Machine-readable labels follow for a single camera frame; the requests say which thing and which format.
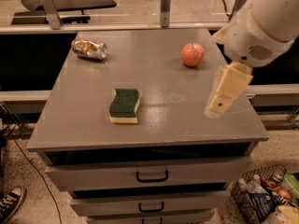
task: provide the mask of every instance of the apple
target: apple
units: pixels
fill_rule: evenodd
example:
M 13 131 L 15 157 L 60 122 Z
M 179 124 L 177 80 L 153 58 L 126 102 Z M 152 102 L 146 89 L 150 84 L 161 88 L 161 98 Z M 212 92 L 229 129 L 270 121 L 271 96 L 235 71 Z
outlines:
M 189 67 L 195 67 L 204 58 L 204 48 L 198 43 L 189 43 L 181 51 L 181 60 Z

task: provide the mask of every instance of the yellow sponge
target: yellow sponge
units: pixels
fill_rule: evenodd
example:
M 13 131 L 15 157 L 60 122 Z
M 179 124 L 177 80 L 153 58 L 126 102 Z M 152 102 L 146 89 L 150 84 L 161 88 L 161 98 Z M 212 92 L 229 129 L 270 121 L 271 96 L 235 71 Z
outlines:
M 136 89 L 115 89 L 114 100 L 109 109 L 112 123 L 137 123 L 136 112 L 140 104 Z

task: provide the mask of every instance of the drawer handle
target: drawer handle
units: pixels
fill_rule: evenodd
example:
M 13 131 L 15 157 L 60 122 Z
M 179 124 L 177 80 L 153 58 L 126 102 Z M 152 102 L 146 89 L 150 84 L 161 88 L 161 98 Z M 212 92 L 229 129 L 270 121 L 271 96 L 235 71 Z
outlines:
M 163 219 L 160 217 L 160 223 L 159 224 L 163 224 Z
M 136 178 L 137 178 L 137 181 L 139 183 L 158 183 L 158 182 L 164 182 L 168 179 L 169 177 L 169 173 L 168 173 L 168 170 L 165 170 L 165 177 L 163 178 L 158 178 L 158 179 L 141 179 L 140 178 L 140 173 L 137 172 L 136 173 Z
M 152 210 L 143 210 L 141 205 L 142 205 L 141 203 L 138 205 L 140 213 L 156 213 L 156 212 L 161 212 L 164 209 L 164 202 L 161 202 L 160 208 L 152 209 Z

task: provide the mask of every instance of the sneaker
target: sneaker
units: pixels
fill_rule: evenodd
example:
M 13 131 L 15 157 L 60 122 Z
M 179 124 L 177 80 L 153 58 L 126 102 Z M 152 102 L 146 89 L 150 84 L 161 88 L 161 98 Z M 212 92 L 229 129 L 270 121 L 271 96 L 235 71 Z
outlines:
M 18 211 L 25 199 L 26 189 L 16 187 L 9 194 L 0 199 L 0 223 L 7 221 Z

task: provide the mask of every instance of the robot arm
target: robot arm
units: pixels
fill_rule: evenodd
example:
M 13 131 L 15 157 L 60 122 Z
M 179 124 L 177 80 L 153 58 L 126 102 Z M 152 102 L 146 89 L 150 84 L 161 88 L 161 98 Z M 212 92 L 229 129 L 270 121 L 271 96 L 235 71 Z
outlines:
M 232 63 L 225 67 L 206 115 L 224 114 L 253 79 L 252 67 L 268 65 L 299 36 L 299 0 L 249 0 L 214 38 Z

